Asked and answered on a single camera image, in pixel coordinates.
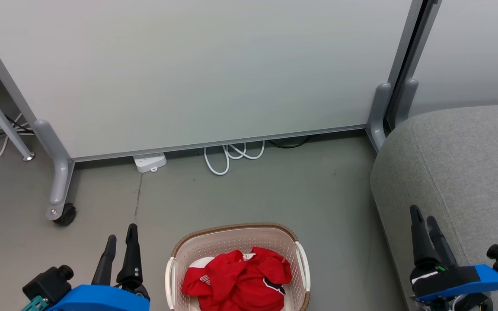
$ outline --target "gray upholstered ottoman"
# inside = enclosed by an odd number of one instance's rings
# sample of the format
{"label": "gray upholstered ottoman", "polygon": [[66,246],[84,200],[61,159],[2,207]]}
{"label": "gray upholstered ottoman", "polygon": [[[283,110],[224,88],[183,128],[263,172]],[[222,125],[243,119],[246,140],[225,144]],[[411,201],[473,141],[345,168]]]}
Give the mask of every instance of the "gray upholstered ottoman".
{"label": "gray upholstered ottoman", "polygon": [[[485,253],[498,244],[498,106],[431,112],[402,123],[376,158],[371,186],[407,297],[413,294],[412,204],[437,219],[460,265],[491,266]],[[492,298],[498,311],[498,293]]]}

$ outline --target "basket handle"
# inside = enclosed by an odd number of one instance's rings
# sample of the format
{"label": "basket handle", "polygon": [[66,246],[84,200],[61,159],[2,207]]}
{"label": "basket handle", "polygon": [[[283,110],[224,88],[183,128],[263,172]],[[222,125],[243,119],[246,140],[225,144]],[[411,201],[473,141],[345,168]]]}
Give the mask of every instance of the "basket handle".
{"label": "basket handle", "polygon": [[174,280],[176,280],[176,265],[174,264],[174,257],[171,257],[166,264],[166,272],[164,273],[164,292],[166,293],[166,303],[168,303],[170,310],[174,310],[174,305],[176,305]]}
{"label": "basket handle", "polygon": [[307,292],[310,292],[310,268],[309,268],[309,261],[306,259],[306,253],[299,242],[295,242],[295,245],[297,246],[296,248],[296,254],[297,258],[299,261],[299,268],[301,270],[301,277],[303,278],[303,282],[305,284],[305,289]]}

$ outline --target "whiteboard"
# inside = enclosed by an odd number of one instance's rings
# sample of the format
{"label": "whiteboard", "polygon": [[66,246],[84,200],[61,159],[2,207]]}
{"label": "whiteboard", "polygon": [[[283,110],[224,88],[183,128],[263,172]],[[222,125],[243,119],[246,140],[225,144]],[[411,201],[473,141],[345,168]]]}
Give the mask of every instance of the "whiteboard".
{"label": "whiteboard", "polygon": [[413,77],[409,116],[498,105],[498,1],[443,1]]}
{"label": "whiteboard", "polygon": [[410,0],[0,0],[0,59],[72,158],[366,124]]}

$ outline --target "teal connector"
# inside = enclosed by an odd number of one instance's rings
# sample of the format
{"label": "teal connector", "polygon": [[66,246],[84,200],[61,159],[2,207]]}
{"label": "teal connector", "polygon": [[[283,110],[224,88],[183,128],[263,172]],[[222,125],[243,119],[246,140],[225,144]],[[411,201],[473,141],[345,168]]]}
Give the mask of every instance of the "teal connector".
{"label": "teal connector", "polygon": [[36,296],[22,311],[43,311],[47,308],[47,302],[41,296]]}

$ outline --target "red clothing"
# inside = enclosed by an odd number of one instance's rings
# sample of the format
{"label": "red clothing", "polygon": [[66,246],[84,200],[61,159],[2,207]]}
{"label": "red clothing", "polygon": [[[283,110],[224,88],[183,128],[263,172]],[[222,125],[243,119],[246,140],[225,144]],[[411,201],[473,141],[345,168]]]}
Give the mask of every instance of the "red clothing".
{"label": "red clothing", "polygon": [[201,311],[280,311],[283,284],[291,282],[291,266],[265,248],[253,248],[247,261],[235,250],[220,254],[204,268],[188,268],[182,292],[199,297]]}

